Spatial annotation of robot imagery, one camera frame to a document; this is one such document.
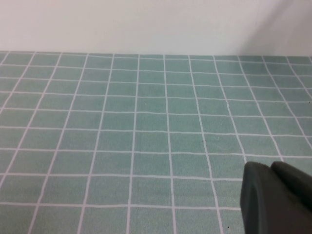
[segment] white grout line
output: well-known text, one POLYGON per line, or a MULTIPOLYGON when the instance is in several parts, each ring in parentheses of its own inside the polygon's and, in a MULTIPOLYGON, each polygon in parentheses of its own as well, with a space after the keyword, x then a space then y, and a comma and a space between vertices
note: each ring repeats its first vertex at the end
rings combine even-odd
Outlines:
POLYGON ((221 219, 221 214, 220 214, 220 210, 219 210, 218 197, 217 197, 216 190, 215 190, 215 185, 214 185, 214 182, 213 182, 212 167, 211 167, 211 163, 210 163, 210 159, 209 159, 209 153, 208 153, 208 149, 207 149, 207 145, 206 145, 206 139, 205 139, 205 135, 204 135, 204 128, 203 128, 203 124, 202 124, 202 121, 201 121, 201 115, 200 115, 200 109, 199 109, 196 89, 195 89, 195 86, 194 86, 194 78, 193 78, 193 74, 192 74, 192 66, 191 66, 190 56, 189 56, 189 66, 190 66, 190 71, 191 71, 193 91, 194 91, 194 95, 195 95, 195 98, 196 98, 196 106, 197 106, 197 112, 198 112, 198 119, 199 119, 200 129, 201 129, 202 142, 203 142, 205 153, 206 153, 206 158, 207 158, 207 163, 208 163, 208 168, 209 168, 209 177, 211 179, 211 187, 212 187, 212 190, 213 190, 213 193, 214 193, 214 202, 215 202, 216 212, 217 212, 217 216, 218 216, 220 233, 223 234, 223 225, 222 225, 222 219, 221 219))
POLYGON ((272 132, 271 132, 271 130, 270 130, 270 128, 269 128, 269 125, 268 125, 268 123, 267 123, 267 120, 264 118, 264 115, 263 115, 263 113, 262 113, 262 111, 261 111, 259 102, 257 101, 257 99, 256 99, 256 97, 255 97, 255 95, 254 95, 254 92, 253 92, 252 88, 250 87, 249 81, 248 81, 247 77, 245 76, 245 72, 244 72, 244 70, 243 70, 242 63, 241 63, 241 61, 240 61, 240 58, 239 58, 239 56, 237 56, 237 57, 238 57, 240 69, 242 70, 242 73, 243 73, 244 78, 245 78, 245 80, 246 80, 246 82, 247 82, 247 85, 248 85, 248 87, 249 87, 249 89, 250 89, 250 92, 251 92, 251 94, 252 94, 252 96, 253 96, 253 99, 254 99, 254 101, 256 102, 257 108, 258 108, 258 110, 259 110, 259 112, 260 112, 260 114, 261 114, 261 116, 262 116, 262 119, 263 119, 263 121, 264 121, 264 123, 265 123, 265 126, 267 127, 269 136, 271 137, 271 139, 272 139, 272 141, 273 141, 273 143, 274 143, 274 146, 275 146, 275 148, 276 148, 276 150, 277 150, 277 153, 278 153, 278 155, 280 156, 281 161, 283 162, 284 159, 283 159, 283 157, 282 157, 282 155, 281 155, 281 152, 280 152, 280 150, 279 150, 279 148, 278 148, 278 145, 277 145, 277 143, 276 143, 276 141, 275 141, 275 139, 274 139, 274 137, 273 137, 273 135, 272 135, 272 132))

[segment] teal tile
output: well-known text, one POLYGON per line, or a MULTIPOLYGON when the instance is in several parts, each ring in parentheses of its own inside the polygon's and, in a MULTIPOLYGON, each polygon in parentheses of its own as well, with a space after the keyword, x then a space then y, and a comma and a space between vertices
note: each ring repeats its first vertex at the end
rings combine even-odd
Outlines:
POLYGON ((220 74, 219 76, 223 86, 247 86, 247 82, 243 75, 220 74))
POLYGON ((24 129, 0 128, 0 147, 16 148, 23 136, 24 129))
POLYGON ((45 94, 41 100, 40 109, 69 110, 73 100, 72 95, 45 94))
POLYGON ((16 87, 18 92, 43 92, 48 81, 22 79, 16 87))
POLYGON ((82 69, 58 67, 53 75, 53 79, 79 80, 82 69))
POLYGON ((82 80, 90 81, 108 81, 109 70, 84 69, 82 80))
POLYGON ((294 118, 267 118, 267 123, 273 135, 302 135, 294 118))
POLYGON ((199 99, 199 110, 201 114, 229 115, 226 101, 199 99))
POLYGON ((242 153, 236 136, 205 134, 209 153, 242 153))
POLYGON ((0 201, 36 203, 43 181, 44 176, 8 175, 0 190, 0 201))
POLYGON ((82 204, 87 177, 49 177, 42 203, 82 204))
POLYGON ((140 70, 163 71, 164 61, 157 59, 140 59, 140 70))
POLYGON ((201 116, 204 132, 208 133, 234 133, 230 117, 201 116))
POLYGON ((240 136, 246 154, 278 155, 276 147, 269 136, 240 136))
POLYGON ((192 72, 216 73, 213 61, 191 60, 192 72))
POLYGON ((92 177, 90 181, 87 204, 127 204, 128 196, 129 178, 114 176, 92 177))
POLYGON ((259 117, 234 117, 238 133, 243 134, 269 134, 263 118, 259 117))
POLYGON ((174 176, 209 177, 209 167, 205 155, 173 154, 174 176))
POLYGON ((78 81, 52 80, 48 86, 47 93, 74 94, 77 85, 78 81))
POLYGON ((163 84, 165 82, 164 74, 162 72, 148 72, 148 71, 140 71, 138 81, 140 83, 157 83, 163 84))
POLYGON ((126 233, 127 208, 86 208, 82 234, 126 233))
POLYGON ((107 97, 105 111, 134 111, 135 97, 107 97))
POLYGON ((233 116, 260 116, 255 101, 229 101, 229 107, 233 116))
POLYGON ((19 151, 14 159, 11 173, 48 173, 53 152, 19 151))
POLYGON ((244 158, 240 155, 210 155, 213 178, 242 178, 244 158))
POLYGON ((227 99, 253 100, 253 95, 249 88, 224 87, 227 99))
POLYGON ((28 67, 24 78, 49 79, 54 67, 28 67))
POLYGON ((138 98, 136 111, 166 113, 165 98, 138 98))
POLYGON ((97 150, 130 151, 132 149, 132 132, 101 132, 97 150))
POLYGON ((139 97, 165 97, 165 86, 163 84, 139 84, 139 97))
POLYGON ((137 59, 115 58, 113 69, 137 70, 137 59))
POLYGON ((37 111, 31 127, 62 128, 67 117, 65 111, 37 111))
POLYGON ((169 176, 169 155, 135 154, 133 174, 169 176))
POLYGON ((285 156, 312 156, 312 149, 304 137, 275 136, 277 146, 285 156))
POLYGON ((196 86, 195 89, 198 98, 224 99, 221 87, 196 86))
POLYGON ((214 210, 176 210, 176 229, 179 234, 220 233, 214 210))
POLYGON ((29 129, 21 145, 27 149, 56 149, 61 130, 29 129))
POLYGON ((190 72, 188 60, 166 60, 166 71, 169 72, 190 72))
POLYGON ((135 151, 168 152, 167 133, 136 133, 135 151))
POLYGON ((112 65, 111 58, 99 58, 99 57, 88 57, 86 67, 87 68, 106 68, 110 69, 112 65))
POLYGON ((97 153, 92 173, 130 174, 131 153, 97 153))
POLYGON ((196 100, 194 99, 168 99, 168 111, 172 114, 197 114, 196 100))
POLYGON ((292 116, 287 105, 282 102, 260 102, 259 106, 264 116, 292 116))
POLYGON ((79 224, 79 207, 39 207, 31 233, 74 234, 79 224))
POLYGON ((106 87, 107 83, 81 82, 78 88, 78 94, 105 95, 106 87))
POLYGON ((136 115, 136 129, 144 131, 166 131, 167 116, 159 114, 138 113, 136 115))
POLYGON ((171 206, 170 179, 133 178, 131 203, 171 206))
POLYGON ((198 116, 170 115, 171 132, 201 132, 198 116))
POLYGON ((130 233, 173 234, 172 210, 162 208, 131 208, 130 233))
POLYGON ((215 181, 214 186, 220 207, 240 207, 241 181, 215 181))
POLYGON ((0 114, 0 126, 26 127, 33 111, 3 110, 0 114))
POLYGON ((170 134, 171 151, 186 153, 204 153, 204 142, 201 134, 170 134))
POLYGON ((215 206, 211 182, 196 179, 174 179, 176 206, 215 206))
POLYGON ((137 71, 112 70, 111 81, 113 82, 136 82, 137 71))
POLYGON ((13 93, 8 100, 6 107, 32 108, 35 109, 41 94, 16 94, 13 93))
POLYGON ((34 206, 0 205, 0 226, 3 233, 27 233, 34 206))
POLYGON ((60 149, 94 150, 97 134, 97 131, 66 130, 60 149))
POLYGON ((93 153, 58 152, 52 174, 89 174, 93 153))

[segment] tiled floor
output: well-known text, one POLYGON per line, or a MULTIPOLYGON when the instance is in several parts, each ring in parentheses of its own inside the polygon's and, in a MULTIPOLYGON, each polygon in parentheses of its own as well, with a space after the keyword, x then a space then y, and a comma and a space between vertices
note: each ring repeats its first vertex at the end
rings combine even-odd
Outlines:
POLYGON ((0 61, 0 233, 241 234, 245 162, 312 174, 309 57, 0 61))

